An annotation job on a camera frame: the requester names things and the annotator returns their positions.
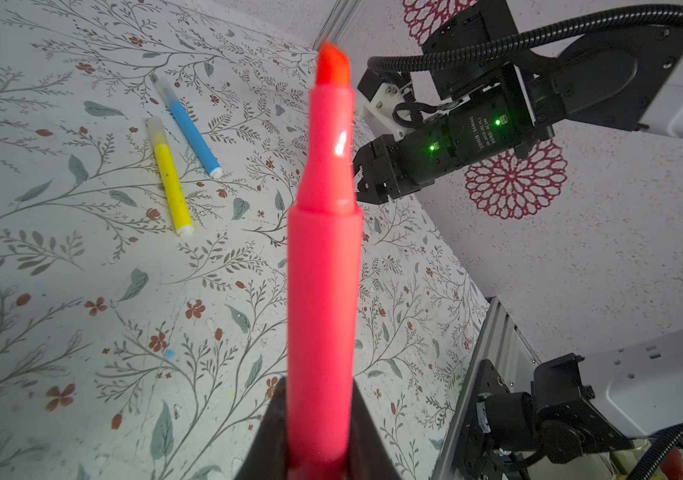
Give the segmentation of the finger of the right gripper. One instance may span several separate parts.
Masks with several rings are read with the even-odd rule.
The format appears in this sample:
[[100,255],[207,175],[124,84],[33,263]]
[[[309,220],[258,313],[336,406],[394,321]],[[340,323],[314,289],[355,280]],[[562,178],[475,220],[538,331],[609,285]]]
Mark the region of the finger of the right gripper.
[[403,196],[397,142],[391,134],[381,135],[359,148],[353,158],[357,182],[357,201],[385,204]]

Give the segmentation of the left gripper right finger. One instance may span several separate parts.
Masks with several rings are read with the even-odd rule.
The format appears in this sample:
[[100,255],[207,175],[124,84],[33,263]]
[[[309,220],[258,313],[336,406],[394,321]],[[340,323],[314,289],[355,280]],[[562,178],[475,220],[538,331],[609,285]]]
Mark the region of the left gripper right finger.
[[353,382],[347,473],[350,480],[401,480],[377,432],[359,386]]

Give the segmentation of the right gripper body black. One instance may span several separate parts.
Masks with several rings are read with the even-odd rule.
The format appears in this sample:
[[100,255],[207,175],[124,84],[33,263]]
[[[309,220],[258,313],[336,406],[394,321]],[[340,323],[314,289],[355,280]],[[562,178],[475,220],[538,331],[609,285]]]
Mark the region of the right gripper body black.
[[527,158],[551,136],[549,126],[535,124],[523,74],[497,71],[463,103],[403,139],[377,142],[377,195],[401,198],[509,150]]

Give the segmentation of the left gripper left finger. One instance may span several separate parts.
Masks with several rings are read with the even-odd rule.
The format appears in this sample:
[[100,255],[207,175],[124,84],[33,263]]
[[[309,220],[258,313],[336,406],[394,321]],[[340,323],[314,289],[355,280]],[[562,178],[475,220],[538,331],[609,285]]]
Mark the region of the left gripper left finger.
[[235,480],[285,480],[286,424],[286,379],[281,378]]

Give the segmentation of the pink highlighter pen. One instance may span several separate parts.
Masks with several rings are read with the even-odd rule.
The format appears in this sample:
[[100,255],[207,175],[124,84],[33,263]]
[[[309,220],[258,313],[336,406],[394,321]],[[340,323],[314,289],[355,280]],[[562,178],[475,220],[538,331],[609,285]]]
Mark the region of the pink highlighter pen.
[[288,478],[347,468],[363,212],[351,159],[355,92],[343,50],[319,50],[308,156],[287,231]]

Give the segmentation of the blue pen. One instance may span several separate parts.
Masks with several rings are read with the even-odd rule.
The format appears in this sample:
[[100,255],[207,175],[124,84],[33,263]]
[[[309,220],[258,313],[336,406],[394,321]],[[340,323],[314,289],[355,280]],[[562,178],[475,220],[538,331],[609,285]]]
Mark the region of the blue pen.
[[173,87],[169,82],[155,74],[151,74],[150,79],[207,175],[213,179],[221,178],[223,176],[221,166],[194,125],[186,108],[175,94]]

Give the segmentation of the yellow highlighter pen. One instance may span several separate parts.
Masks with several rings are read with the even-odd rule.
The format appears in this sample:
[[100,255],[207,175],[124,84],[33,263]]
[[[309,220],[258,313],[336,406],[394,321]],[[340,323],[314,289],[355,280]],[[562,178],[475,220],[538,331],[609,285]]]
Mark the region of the yellow highlighter pen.
[[172,152],[165,135],[164,126],[158,117],[147,118],[145,124],[165,191],[174,230],[182,238],[190,237],[194,233],[194,227],[176,172]]

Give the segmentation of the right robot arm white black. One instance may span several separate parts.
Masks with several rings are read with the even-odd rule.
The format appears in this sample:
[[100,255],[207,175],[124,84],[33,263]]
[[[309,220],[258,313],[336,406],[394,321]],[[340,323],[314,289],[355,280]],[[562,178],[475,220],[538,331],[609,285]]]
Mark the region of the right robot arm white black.
[[683,329],[683,140],[561,122],[555,192],[523,214],[475,198],[473,170],[419,203],[541,360]]

